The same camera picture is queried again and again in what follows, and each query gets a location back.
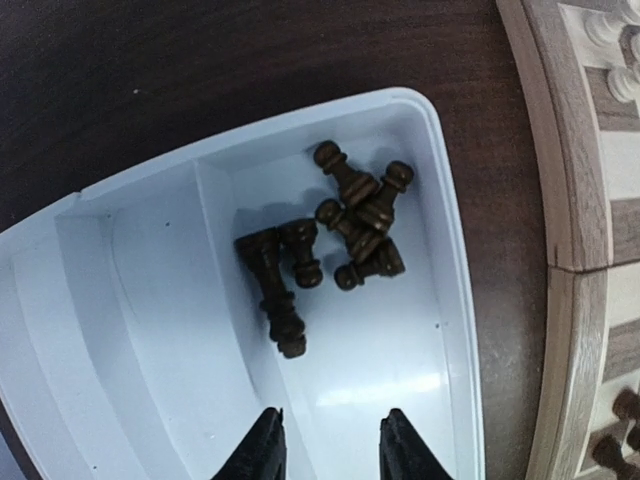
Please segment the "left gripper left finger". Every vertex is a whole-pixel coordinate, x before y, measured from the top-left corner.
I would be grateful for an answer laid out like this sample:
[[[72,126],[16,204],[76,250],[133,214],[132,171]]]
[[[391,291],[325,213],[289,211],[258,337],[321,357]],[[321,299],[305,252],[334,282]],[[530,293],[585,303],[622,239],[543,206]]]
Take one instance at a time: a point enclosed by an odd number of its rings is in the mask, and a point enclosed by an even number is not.
[[[282,409],[265,409],[214,480],[285,480],[287,447]]]

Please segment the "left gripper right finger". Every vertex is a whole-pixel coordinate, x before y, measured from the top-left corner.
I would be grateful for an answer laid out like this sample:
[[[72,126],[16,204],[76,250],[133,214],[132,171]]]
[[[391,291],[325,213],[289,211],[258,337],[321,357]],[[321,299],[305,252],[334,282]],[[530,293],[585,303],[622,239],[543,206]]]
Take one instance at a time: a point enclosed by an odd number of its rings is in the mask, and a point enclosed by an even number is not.
[[[381,420],[379,470],[382,480],[450,480],[409,419],[398,408]]]

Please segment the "white plastic divided tray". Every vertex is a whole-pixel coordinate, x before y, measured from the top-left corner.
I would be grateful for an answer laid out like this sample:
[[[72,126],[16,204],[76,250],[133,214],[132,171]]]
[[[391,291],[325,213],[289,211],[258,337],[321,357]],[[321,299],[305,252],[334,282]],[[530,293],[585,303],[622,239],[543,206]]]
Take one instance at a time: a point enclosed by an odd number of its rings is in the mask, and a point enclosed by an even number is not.
[[[413,167],[390,231],[406,270],[296,293],[304,355],[270,340],[237,238],[334,193],[336,142]],[[1,400],[44,479],[208,479],[267,408],[291,479],[375,479],[404,412],[446,472],[485,475],[473,299],[440,119],[408,88],[271,117],[70,194],[1,235]]]

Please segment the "dark chess piece corner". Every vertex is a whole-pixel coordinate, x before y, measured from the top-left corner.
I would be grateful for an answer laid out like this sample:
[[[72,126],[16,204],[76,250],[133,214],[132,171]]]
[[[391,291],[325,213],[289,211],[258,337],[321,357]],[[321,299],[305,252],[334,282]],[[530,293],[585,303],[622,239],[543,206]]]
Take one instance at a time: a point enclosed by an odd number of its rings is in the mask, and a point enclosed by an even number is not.
[[[612,471],[617,480],[638,480],[639,468],[627,462],[621,444],[611,435],[602,437],[592,450],[595,463]]]

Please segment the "wooden chess board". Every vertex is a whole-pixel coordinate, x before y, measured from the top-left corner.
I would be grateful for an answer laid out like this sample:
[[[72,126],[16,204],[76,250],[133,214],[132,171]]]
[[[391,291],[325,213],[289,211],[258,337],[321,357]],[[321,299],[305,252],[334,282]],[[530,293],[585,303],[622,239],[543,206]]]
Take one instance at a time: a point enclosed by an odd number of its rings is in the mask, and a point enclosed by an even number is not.
[[[616,1],[498,5],[529,113],[545,217],[548,308],[527,477],[611,479],[592,450],[613,436],[639,463],[639,430],[612,412],[639,394],[639,98],[607,86],[584,29]]]

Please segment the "dark chess pieces upper pile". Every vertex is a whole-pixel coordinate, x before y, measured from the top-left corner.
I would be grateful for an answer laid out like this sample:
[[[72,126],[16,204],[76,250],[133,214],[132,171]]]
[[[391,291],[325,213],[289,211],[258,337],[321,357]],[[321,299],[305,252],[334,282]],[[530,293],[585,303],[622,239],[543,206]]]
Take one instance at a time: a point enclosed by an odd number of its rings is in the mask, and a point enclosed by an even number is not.
[[[241,263],[259,288],[258,307],[269,337],[287,359],[307,349],[306,324],[296,293],[319,287],[332,275],[341,291],[352,291],[370,277],[393,278],[406,267],[390,231],[398,197],[414,180],[401,160],[387,164],[381,177],[350,163],[334,141],[318,144],[313,161],[332,179],[335,191],[299,215],[245,234],[234,242]]]

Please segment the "white chess pieces group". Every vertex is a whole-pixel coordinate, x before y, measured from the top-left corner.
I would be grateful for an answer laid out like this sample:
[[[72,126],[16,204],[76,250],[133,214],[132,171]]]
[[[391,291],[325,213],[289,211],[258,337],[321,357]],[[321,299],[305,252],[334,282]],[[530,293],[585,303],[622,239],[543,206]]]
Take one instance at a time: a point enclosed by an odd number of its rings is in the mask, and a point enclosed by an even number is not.
[[[616,1],[611,10],[592,11],[584,20],[587,37],[606,53],[609,91],[622,104],[639,98],[639,41],[631,41],[631,62],[625,59],[620,45],[623,30],[628,26],[639,26],[638,1]]]

